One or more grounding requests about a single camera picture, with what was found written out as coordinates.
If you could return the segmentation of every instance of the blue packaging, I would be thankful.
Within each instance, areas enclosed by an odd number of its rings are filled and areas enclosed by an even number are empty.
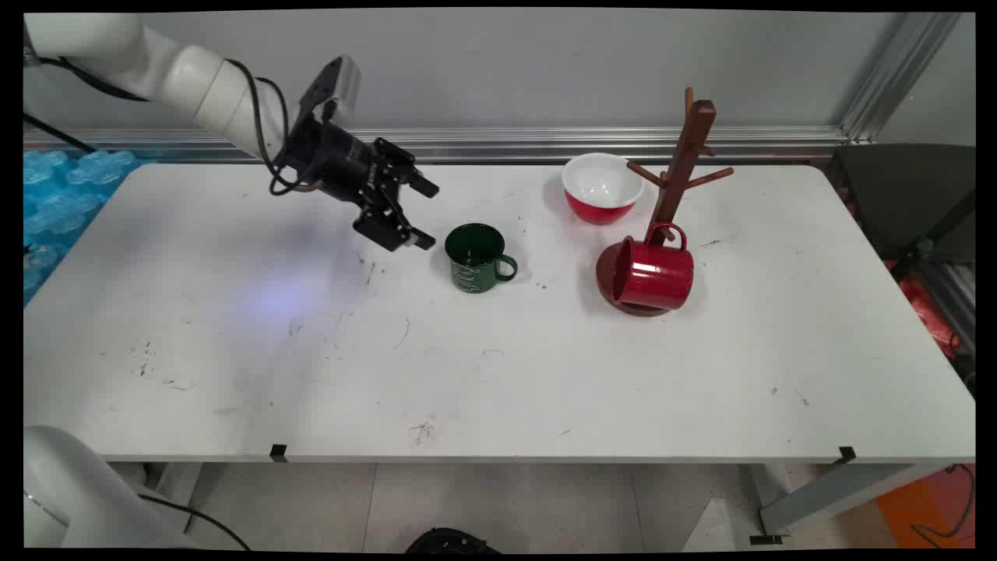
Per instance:
[[[52,224],[51,232],[55,235],[54,242],[56,244],[71,248],[86,227],[87,218],[83,216],[83,213],[61,213],[59,219]]]
[[[37,150],[25,152],[22,159],[24,160],[25,168],[37,168],[42,164],[42,153]]]
[[[101,207],[104,206],[104,201],[101,201],[101,198],[93,193],[87,193],[76,197],[76,203],[76,210],[82,213],[84,219],[86,220],[84,222],[84,228],[89,226],[90,223],[94,221],[97,213],[100,212]]]
[[[68,174],[66,174],[66,189],[75,195],[97,193],[97,187],[94,185],[93,174],[88,170],[80,168],[71,170]]]
[[[65,187],[52,168],[24,168],[24,198],[38,203],[59,193]]]
[[[59,178],[65,178],[66,174],[76,167],[69,156],[66,156],[66,153],[61,150],[43,154],[41,162],[43,166],[52,168]]]
[[[42,272],[30,267],[24,267],[24,305],[28,305],[32,296],[42,285]]]
[[[38,244],[53,244],[56,235],[52,232],[52,227],[59,219],[56,213],[39,211],[24,221],[24,233]]]
[[[108,157],[108,162],[118,168],[118,172],[122,175],[122,177],[130,174],[142,165],[142,162],[140,162],[134,154],[127,150],[121,150],[111,154]]]

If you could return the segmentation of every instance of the dark green enamel mug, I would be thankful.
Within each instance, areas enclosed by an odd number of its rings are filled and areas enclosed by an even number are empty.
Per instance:
[[[444,248],[450,258],[450,277],[464,292],[484,292],[499,281],[511,281],[519,269],[513,258],[502,254],[505,239],[487,224],[454,228]],[[499,273],[499,263],[512,267],[512,274]]]

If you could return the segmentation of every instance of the white table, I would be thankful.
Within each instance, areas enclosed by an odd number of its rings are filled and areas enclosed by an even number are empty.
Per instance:
[[[352,231],[356,207],[273,198],[260,166],[140,168],[25,309],[25,425],[144,461],[282,444],[288,461],[831,463],[850,446],[835,472],[886,466],[859,490],[974,458],[975,402],[818,170],[741,166],[688,192],[692,293],[645,318],[606,303],[594,268],[641,236],[649,184],[597,227],[558,166],[423,169],[440,194],[402,204],[438,243],[388,253]],[[503,233],[513,281],[452,286],[443,240],[467,222]],[[770,532],[805,518],[795,496]]]

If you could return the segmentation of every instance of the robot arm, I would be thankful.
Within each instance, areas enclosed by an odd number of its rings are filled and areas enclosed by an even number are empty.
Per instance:
[[[301,99],[290,130],[278,91],[247,79],[238,63],[193,45],[179,45],[143,25],[136,14],[25,14],[26,41],[42,56],[63,56],[106,82],[172,108],[261,158],[271,174],[288,166],[298,191],[319,190],[360,207],[353,228],[389,251],[430,248],[433,237],[412,227],[398,203],[401,185],[426,197],[439,188],[415,168],[415,158],[377,139],[361,142],[332,123],[351,110],[360,73],[349,57],[327,65]],[[321,121],[314,112],[322,110]],[[274,170],[270,162],[277,167]]]

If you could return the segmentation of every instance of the gray wall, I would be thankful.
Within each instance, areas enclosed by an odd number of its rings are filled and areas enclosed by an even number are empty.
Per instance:
[[[892,13],[391,8],[149,14],[297,98],[349,53],[354,127],[678,126],[683,88],[718,126],[834,125],[898,21]],[[191,128],[54,68],[25,71],[30,111],[67,128]]]
[[[976,146],[976,14],[959,17],[876,139]]]

